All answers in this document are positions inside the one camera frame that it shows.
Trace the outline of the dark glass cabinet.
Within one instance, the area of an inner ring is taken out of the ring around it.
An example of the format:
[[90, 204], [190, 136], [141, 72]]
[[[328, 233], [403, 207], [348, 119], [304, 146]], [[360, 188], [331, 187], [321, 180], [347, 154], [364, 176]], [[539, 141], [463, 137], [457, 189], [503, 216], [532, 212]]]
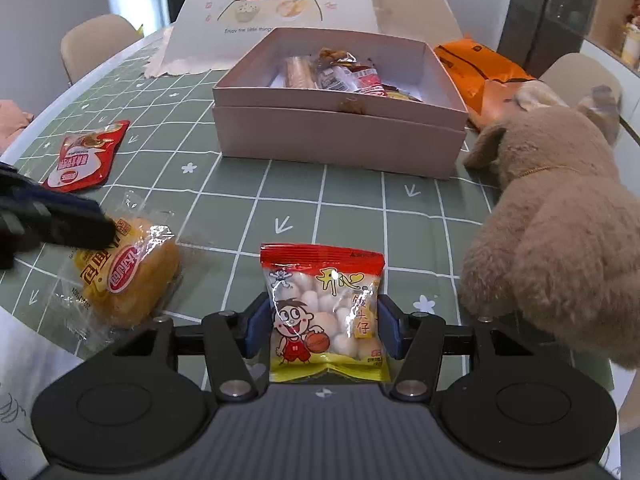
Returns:
[[527, 73], [542, 75], [580, 49], [596, 0], [510, 0], [498, 52]]

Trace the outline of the wooden wall shelf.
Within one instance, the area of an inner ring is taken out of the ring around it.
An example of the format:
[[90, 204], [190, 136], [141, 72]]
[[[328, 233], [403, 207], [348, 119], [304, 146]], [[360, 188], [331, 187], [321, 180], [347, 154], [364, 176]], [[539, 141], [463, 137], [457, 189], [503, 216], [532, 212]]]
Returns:
[[586, 39], [614, 55], [632, 70], [639, 69], [639, 34], [631, 33], [631, 51], [625, 53], [628, 18], [639, 15], [639, 0], [594, 0]]

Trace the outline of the pink gift box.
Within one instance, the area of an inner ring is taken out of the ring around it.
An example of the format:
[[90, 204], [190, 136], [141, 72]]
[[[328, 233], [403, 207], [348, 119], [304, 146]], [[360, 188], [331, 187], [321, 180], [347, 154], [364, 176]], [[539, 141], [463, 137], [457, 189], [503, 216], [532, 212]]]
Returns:
[[[405, 99], [316, 87], [290, 88], [285, 62], [339, 48], [369, 62]], [[447, 179], [465, 139], [468, 110], [424, 42], [349, 30], [273, 29], [213, 88], [226, 156]]]

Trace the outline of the beige dining chair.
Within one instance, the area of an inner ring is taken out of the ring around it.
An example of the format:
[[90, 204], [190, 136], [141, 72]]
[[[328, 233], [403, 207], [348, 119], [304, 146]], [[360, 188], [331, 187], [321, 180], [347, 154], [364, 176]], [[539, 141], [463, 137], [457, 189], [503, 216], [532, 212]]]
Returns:
[[540, 77], [569, 106], [588, 96], [593, 88], [608, 86], [616, 105], [620, 105], [622, 87], [618, 79], [594, 58], [582, 53], [567, 53], [558, 58]]

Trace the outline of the brown plush rabbit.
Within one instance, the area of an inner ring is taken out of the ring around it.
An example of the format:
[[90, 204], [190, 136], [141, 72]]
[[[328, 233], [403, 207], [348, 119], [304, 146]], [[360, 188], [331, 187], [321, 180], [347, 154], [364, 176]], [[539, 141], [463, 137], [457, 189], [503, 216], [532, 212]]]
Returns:
[[501, 195], [465, 253], [462, 306], [520, 311], [567, 347], [638, 367], [639, 200], [601, 128], [575, 107], [507, 112], [463, 165], [494, 166]]

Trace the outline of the pink food cover tent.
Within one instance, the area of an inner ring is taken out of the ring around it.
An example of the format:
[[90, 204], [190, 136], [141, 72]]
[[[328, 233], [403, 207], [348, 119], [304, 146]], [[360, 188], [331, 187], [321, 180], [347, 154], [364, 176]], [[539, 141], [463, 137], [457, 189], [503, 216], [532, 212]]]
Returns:
[[277, 27], [379, 32], [432, 47], [462, 36], [447, 0], [186, 0], [145, 77], [228, 70]]

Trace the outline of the yellow bread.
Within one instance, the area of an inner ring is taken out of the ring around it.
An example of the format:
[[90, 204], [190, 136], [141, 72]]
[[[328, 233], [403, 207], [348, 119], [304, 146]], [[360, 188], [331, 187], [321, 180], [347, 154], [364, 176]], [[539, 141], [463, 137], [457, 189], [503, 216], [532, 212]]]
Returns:
[[152, 209], [128, 191], [111, 219], [111, 244], [75, 250], [54, 290], [65, 327], [93, 351], [146, 322], [174, 291], [181, 272], [170, 211]]

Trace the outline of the orange plastic bag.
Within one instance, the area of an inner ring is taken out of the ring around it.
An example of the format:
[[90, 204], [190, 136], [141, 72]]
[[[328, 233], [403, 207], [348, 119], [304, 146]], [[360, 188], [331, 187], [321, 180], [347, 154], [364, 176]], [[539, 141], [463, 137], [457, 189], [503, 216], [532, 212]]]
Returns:
[[434, 50], [466, 107], [482, 114], [488, 81], [500, 84], [534, 80], [518, 64], [470, 38], [440, 44]]

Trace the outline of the green grid tablecloth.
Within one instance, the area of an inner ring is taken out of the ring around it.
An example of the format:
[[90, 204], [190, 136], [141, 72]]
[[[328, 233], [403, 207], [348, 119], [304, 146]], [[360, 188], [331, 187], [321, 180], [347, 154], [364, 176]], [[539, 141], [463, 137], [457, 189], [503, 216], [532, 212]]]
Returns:
[[70, 89], [30, 126], [6, 162], [43, 180], [64, 136], [126, 119], [112, 171], [92, 197], [128, 193], [166, 214], [186, 246], [186, 272], [165, 313], [176, 324], [240, 310], [264, 287], [265, 243], [319, 243], [380, 252], [384, 292], [405, 311], [457, 323], [466, 248], [497, 203], [490, 177], [457, 168], [445, 181], [371, 170], [235, 159], [221, 153], [215, 72], [148, 79], [144, 40]]

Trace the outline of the red yellow ball snack bag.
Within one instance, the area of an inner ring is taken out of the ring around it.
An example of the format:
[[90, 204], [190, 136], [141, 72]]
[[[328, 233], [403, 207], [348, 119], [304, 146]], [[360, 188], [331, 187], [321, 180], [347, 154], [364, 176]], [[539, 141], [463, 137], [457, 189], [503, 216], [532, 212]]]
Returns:
[[384, 256], [316, 244], [265, 244], [260, 265], [271, 301], [270, 379], [334, 373], [386, 382], [378, 329]]

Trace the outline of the red snack pouch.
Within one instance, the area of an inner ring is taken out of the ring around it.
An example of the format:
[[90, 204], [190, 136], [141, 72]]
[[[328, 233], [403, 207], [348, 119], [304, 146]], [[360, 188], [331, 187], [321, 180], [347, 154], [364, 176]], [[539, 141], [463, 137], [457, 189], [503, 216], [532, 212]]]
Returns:
[[52, 191], [71, 193], [103, 184], [129, 125], [129, 120], [116, 120], [103, 128], [68, 134], [42, 185]]

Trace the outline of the beige chair far left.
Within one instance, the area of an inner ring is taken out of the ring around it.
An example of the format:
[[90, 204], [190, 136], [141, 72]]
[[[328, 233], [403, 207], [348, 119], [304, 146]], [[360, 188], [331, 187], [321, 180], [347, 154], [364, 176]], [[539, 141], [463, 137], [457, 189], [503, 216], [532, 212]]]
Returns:
[[104, 14], [85, 21], [61, 40], [60, 53], [70, 84], [142, 38], [126, 18]]

